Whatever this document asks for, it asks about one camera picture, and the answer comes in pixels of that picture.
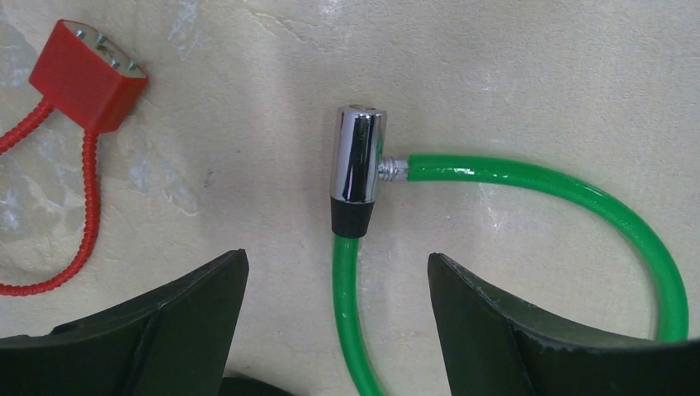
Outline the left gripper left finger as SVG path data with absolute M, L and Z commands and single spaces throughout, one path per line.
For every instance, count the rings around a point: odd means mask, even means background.
M 1 340 L 4 395 L 216 395 L 248 279 L 242 249 L 43 336 Z

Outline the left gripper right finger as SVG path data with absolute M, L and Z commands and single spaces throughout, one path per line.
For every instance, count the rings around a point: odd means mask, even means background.
M 699 342 L 656 342 L 562 318 L 450 257 L 428 283 L 454 395 L 696 395 Z

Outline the green cable lock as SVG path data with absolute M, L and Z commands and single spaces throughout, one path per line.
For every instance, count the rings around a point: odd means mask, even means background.
M 345 364 L 361 395 L 385 393 L 363 339 L 357 307 L 357 255 L 379 181 L 480 182 L 515 186 L 579 205 L 612 225 L 640 253 L 657 304 L 656 342 L 686 342 L 688 299 L 674 259 L 653 229 L 617 198 L 576 177 L 502 158 L 450 154 L 382 155 L 386 114 L 373 107 L 339 108 L 330 182 L 333 310 Z

